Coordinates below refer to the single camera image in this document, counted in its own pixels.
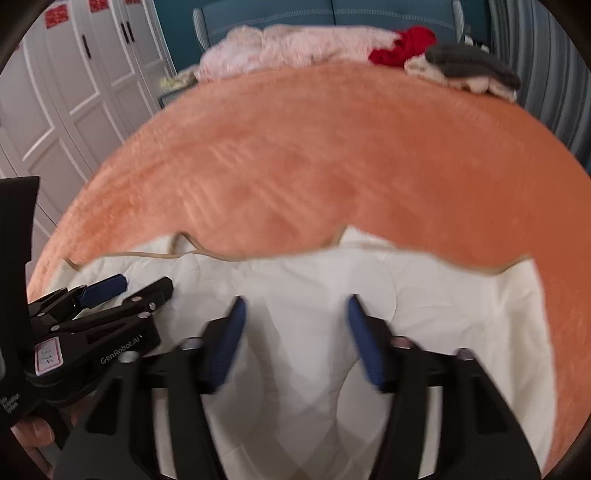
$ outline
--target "handwritten label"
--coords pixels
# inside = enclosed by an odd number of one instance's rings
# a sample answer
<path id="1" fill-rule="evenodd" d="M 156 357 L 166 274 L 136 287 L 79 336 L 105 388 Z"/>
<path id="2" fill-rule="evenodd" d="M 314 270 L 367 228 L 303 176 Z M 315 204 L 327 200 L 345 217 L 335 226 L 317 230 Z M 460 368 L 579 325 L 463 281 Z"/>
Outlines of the handwritten label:
<path id="1" fill-rule="evenodd" d="M 37 376 L 55 370 L 64 364 L 61 355 L 60 339 L 50 338 L 35 345 L 35 373 Z"/>

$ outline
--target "white towel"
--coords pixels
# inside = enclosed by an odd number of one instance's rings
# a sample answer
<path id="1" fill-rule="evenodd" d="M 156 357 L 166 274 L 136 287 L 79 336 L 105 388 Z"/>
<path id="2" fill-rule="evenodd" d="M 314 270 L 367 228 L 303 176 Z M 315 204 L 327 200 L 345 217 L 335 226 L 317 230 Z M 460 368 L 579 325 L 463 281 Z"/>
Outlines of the white towel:
<path id="1" fill-rule="evenodd" d="M 156 239 L 143 251 L 193 247 Z M 338 246 L 314 253 L 224 261 L 189 253 L 102 257 L 80 271 L 63 262 L 48 291 L 92 284 L 116 273 L 128 293 L 166 275 L 173 298 L 156 314 L 171 349 L 222 317 L 232 298 L 248 303 L 245 335 L 228 382 L 205 399 L 228 478 L 365 480 L 389 412 L 389 397 L 364 379 L 346 326 L 346 299 L 423 348 L 473 349 L 512 407 L 540 466 L 550 448 L 556 393 L 543 289 L 533 260 L 485 274 L 432 255 L 396 249 L 349 228 Z M 125 294 L 99 307 L 121 302 Z M 165 391 L 155 393 L 162 472 L 174 476 Z M 437 458 L 439 391 L 431 395 L 421 476 Z"/>

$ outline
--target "orange blanket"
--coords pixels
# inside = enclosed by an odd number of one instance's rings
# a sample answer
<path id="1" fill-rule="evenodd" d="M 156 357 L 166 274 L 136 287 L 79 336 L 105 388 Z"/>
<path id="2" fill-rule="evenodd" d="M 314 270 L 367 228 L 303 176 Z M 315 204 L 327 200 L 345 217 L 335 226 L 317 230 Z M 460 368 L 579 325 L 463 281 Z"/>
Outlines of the orange blanket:
<path id="1" fill-rule="evenodd" d="M 199 86 L 159 113 L 80 192 L 29 285 L 188 231 L 221 254 L 301 251 L 345 223 L 399 247 L 494 267 L 532 255 L 558 389 L 547 468 L 591 411 L 591 181 L 515 105 L 403 71 L 332 64 Z"/>

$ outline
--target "red clothing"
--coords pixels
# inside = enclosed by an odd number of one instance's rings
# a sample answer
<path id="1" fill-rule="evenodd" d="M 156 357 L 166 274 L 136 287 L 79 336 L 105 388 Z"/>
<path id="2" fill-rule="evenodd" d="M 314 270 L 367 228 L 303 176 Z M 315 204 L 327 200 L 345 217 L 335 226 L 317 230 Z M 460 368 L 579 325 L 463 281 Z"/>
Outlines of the red clothing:
<path id="1" fill-rule="evenodd" d="M 437 43 L 435 33 L 425 27 L 411 27 L 397 32 L 399 40 L 394 41 L 392 50 L 376 49 L 369 55 L 369 61 L 377 65 L 404 67 L 404 62 L 425 53 L 429 45 Z"/>

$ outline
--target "wardrobe door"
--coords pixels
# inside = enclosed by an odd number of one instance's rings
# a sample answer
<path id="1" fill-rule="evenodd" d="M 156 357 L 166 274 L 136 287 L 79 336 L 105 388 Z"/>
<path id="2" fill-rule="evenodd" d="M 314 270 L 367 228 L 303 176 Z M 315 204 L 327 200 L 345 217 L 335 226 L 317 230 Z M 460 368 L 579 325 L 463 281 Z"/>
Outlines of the wardrobe door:
<path id="1" fill-rule="evenodd" d="M 92 174 L 31 55 L 27 33 L 0 74 L 0 146 L 18 176 L 38 175 L 37 203 L 57 223 Z"/>
<path id="2" fill-rule="evenodd" d="M 31 35 L 51 100 L 76 147 L 96 171 L 127 132 L 91 68 L 91 62 L 100 60 L 75 15 L 74 4 L 82 1 L 52 3 L 31 27 Z"/>
<path id="3" fill-rule="evenodd" d="M 0 148 L 0 179 L 8 179 L 16 176 L 17 173 L 12 168 L 12 165 L 10 165 L 8 157 L 4 153 L 4 150 Z M 33 273 L 33 269 L 37 264 L 37 260 L 41 255 L 43 247 L 55 229 L 55 224 L 49 219 L 43 210 L 41 210 L 39 205 L 37 205 L 35 209 L 35 218 L 33 221 L 33 236 L 31 239 L 31 261 L 25 268 L 27 282 L 31 278 L 31 274 Z"/>
<path id="4" fill-rule="evenodd" d="M 12 168 L 12 165 L 10 165 L 8 157 L 0 146 L 0 179 L 11 179 L 16 176 L 17 173 Z"/>
<path id="5" fill-rule="evenodd" d="M 162 95 L 160 79 L 171 76 L 167 62 L 164 59 L 164 48 L 157 35 L 157 30 L 148 12 L 148 0 L 115 0 L 119 2 L 125 26 L 139 68 L 152 94 L 154 104 Z"/>
<path id="6" fill-rule="evenodd" d="M 106 93 L 125 123 L 135 132 L 156 112 L 144 79 L 135 63 L 127 26 L 108 0 L 76 0 L 76 16 L 84 25 L 92 52 L 92 68 L 100 75 Z"/>

